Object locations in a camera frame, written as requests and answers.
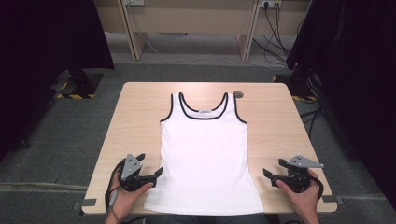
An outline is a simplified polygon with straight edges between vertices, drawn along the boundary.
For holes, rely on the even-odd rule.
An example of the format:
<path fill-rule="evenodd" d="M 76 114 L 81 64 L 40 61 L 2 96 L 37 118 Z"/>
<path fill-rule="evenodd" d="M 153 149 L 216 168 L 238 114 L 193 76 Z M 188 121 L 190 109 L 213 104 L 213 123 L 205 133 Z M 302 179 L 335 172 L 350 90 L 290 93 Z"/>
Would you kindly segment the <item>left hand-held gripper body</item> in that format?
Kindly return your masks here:
<path fill-rule="evenodd" d="M 141 176 L 141 161 L 138 161 L 133 154 L 128 154 L 121 164 L 121 172 L 119 174 L 119 182 L 126 191 L 137 191 L 147 183 L 152 183 L 149 178 L 151 175 Z"/>

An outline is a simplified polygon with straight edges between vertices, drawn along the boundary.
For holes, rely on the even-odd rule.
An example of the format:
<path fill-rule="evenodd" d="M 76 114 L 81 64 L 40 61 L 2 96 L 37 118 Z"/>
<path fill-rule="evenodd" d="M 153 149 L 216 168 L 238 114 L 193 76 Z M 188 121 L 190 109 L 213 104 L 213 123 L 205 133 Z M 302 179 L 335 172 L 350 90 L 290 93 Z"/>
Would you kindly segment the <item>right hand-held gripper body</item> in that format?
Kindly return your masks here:
<path fill-rule="evenodd" d="M 286 176 L 275 175 L 275 180 L 271 180 L 272 186 L 276 187 L 276 181 L 282 180 L 286 183 L 293 192 L 304 192 L 308 189 L 312 175 L 309 174 L 309 168 L 323 168 L 322 163 L 312 161 L 302 155 L 296 155 L 291 159 L 286 160 L 291 169 L 287 169 L 288 174 Z"/>

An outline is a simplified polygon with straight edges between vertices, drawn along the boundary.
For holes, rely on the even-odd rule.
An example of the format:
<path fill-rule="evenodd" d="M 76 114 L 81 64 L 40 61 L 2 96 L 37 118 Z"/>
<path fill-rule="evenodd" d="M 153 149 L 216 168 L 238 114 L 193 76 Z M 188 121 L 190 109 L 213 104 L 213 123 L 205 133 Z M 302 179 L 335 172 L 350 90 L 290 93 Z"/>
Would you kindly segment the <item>white tank top black trim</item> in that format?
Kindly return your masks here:
<path fill-rule="evenodd" d="M 163 173 L 148 193 L 146 209 L 204 216 L 263 211 L 248 168 L 248 124 L 233 94 L 224 93 L 213 109 L 196 110 L 183 93 L 173 93 L 160 127 Z"/>

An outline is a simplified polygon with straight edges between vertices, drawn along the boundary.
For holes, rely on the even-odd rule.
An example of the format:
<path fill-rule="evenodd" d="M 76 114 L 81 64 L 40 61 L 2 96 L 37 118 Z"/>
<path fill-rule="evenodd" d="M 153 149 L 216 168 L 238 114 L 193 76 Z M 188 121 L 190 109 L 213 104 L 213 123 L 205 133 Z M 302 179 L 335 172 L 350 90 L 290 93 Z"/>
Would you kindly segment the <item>person's right hand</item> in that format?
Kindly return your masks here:
<path fill-rule="evenodd" d="M 292 207 L 300 217 L 317 214 L 319 187 L 314 180 L 310 181 L 308 189 L 302 193 L 293 192 L 282 180 L 277 180 L 276 184 L 289 197 Z"/>

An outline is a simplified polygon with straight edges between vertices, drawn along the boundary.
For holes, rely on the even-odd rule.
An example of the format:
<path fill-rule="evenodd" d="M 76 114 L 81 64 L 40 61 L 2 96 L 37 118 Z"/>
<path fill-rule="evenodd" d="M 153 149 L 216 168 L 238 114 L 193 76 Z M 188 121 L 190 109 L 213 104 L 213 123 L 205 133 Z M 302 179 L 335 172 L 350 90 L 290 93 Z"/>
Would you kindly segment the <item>person's left hand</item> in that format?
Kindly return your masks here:
<path fill-rule="evenodd" d="M 134 207 L 137 199 L 152 188 L 152 183 L 147 183 L 137 191 L 126 191 L 123 188 L 117 190 L 117 197 L 113 206 L 109 209 L 108 217 L 115 217 L 119 221 L 123 221 Z"/>

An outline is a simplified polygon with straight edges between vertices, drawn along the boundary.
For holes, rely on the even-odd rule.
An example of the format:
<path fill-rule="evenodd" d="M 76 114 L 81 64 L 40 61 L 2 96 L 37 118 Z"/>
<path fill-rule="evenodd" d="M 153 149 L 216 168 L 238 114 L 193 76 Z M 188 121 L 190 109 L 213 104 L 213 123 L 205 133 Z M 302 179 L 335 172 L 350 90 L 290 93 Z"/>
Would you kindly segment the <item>person's dark trouser legs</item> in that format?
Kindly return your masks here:
<path fill-rule="evenodd" d="M 152 215 L 147 216 L 145 224 L 280 224 L 278 215 L 241 215 L 241 216 L 189 216 L 189 215 Z"/>

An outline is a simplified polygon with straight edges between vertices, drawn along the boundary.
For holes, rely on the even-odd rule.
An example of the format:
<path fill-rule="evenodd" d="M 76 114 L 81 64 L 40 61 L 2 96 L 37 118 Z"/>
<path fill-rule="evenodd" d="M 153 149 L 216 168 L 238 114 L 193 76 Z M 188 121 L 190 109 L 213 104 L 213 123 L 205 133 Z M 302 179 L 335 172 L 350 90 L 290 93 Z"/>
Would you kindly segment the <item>black stand base striped tape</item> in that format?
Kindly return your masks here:
<path fill-rule="evenodd" d="M 72 76 L 63 71 L 52 85 L 56 99 L 93 99 L 103 75 L 82 71 L 80 76 Z"/>

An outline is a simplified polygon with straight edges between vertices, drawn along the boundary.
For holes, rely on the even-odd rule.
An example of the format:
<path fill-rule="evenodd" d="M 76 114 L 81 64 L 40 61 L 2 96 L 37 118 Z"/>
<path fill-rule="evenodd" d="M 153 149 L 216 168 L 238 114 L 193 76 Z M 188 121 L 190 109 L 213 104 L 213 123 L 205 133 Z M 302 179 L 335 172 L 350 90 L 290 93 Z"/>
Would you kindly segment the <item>black curtain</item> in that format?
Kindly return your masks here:
<path fill-rule="evenodd" d="M 63 71 L 113 67 L 93 0 L 0 0 L 0 160 L 30 134 Z"/>
<path fill-rule="evenodd" d="M 396 211 L 396 0 L 311 0 L 287 65 L 319 78 L 346 154 Z"/>

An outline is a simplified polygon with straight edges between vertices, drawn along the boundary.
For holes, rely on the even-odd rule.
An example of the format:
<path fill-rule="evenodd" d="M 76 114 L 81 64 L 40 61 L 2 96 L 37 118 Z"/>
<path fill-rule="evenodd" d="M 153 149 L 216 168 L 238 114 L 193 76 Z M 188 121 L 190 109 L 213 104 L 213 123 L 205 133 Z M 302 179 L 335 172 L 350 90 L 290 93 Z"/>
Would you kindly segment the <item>beige background desk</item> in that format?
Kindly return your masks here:
<path fill-rule="evenodd" d="M 205 34 L 236 37 L 247 62 L 253 36 L 268 33 L 264 16 L 279 13 L 280 33 L 294 35 L 313 0 L 282 0 L 277 8 L 260 8 L 261 0 L 145 0 L 125 6 L 122 0 L 93 0 L 103 29 L 127 36 L 132 59 L 141 59 L 150 34 Z"/>

